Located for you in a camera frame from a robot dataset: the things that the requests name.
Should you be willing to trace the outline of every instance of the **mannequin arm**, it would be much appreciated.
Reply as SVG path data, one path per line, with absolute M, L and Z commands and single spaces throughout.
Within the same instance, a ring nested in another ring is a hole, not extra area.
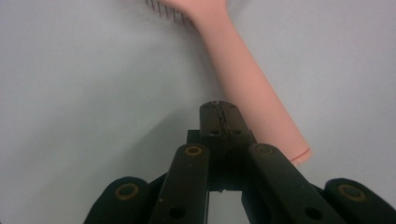
M 224 0 L 164 0 L 185 12 L 205 42 L 227 100 L 239 107 L 258 142 L 294 164 L 312 152 L 228 16 Z

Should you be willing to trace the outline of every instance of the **gray background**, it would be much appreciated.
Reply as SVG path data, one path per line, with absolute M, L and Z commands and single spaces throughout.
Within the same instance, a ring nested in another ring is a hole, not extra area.
M 234 0 L 232 20 L 310 143 L 320 187 L 396 206 L 396 2 Z M 223 99 L 203 43 L 143 0 L 0 1 L 0 221 L 82 223 L 113 180 L 166 172 Z M 212 193 L 209 223 L 248 223 Z

